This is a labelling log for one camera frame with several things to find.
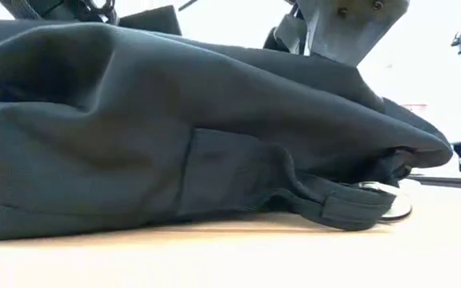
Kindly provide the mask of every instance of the dark gray fabric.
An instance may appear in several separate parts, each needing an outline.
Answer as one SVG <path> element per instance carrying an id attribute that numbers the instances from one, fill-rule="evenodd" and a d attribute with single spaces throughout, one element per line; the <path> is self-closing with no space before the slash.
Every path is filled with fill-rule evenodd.
<path id="1" fill-rule="evenodd" d="M 329 180 L 386 182 L 451 157 L 437 129 L 324 58 L 103 24 L 0 29 L 14 24 L 0 83 L 30 98 L 0 102 L 0 239 L 257 211 L 277 196 L 366 229 L 392 195 Z"/>
<path id="2" fill-rule="evenodd" d="M 118 25 L 133 29 L 181 35 L 181 27 L 176 13 L 175 7 L 162 6 L 120 18 Z"/>

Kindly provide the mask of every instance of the screw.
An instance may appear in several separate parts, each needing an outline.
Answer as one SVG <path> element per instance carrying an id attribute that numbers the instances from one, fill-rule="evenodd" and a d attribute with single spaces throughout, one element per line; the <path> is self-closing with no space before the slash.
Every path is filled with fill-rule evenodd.
<path id="1" fill-rule="evenodd" d="M 382 0 L 374 0 L 373 1 L 373 10 L 381 10 L 383 8 L 383 1 Z"/>
<path id="2" fill-rule="evenodd" d="M 338 8 L 337 9 L 337 15 L 341 16 L 341 17 L 346 17 L 346 14 L 348 13 L 348 8 L 346 7 L 341 7 L 341 8 Z"/>

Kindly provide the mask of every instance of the light wood surface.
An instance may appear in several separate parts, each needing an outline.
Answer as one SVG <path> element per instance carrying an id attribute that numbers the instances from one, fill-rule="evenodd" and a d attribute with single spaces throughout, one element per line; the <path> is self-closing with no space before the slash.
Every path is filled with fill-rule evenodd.
<path id="1" fill-rule="evenodd" d="M 0 242 L 0 287 L 461 287 L 461 189 L 403 188 L 412 216 L 358 233 L 268 214 Z"/>

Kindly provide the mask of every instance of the black cable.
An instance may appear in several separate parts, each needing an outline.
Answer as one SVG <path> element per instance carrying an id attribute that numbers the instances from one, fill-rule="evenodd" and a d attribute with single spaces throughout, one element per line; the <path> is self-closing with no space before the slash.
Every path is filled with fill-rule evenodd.
<path id="1" fill-rule="evenodd" d="M 182 5 L 179 7 L 178 11 L 181 12 L 181 11 L 185 10 L 186 8 L 188 8 L 189 6 L 193 5 L 193 4 L 194 4 L 195 2 L 197 2 L 197 1 L 198 1 L 198 0 L 189 0 L 188 2 L 182 4 Z"/>

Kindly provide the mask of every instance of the silver buckle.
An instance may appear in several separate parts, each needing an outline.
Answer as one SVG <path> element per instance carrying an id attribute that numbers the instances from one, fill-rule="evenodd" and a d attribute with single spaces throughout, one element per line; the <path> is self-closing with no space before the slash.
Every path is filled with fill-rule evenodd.
<path id="1" fill-rule="evenodd" d="M 381 220 L 383 222 L 395 222 L 404 219 L 412 212 L 410 198 L 397 187 L 385 185 L 380 182 L 360 182 L 359 188 L 378 193 L 389 193 L 396 196 L 396 199 L 392 202 L 391 208 L 382 216 Z"/>

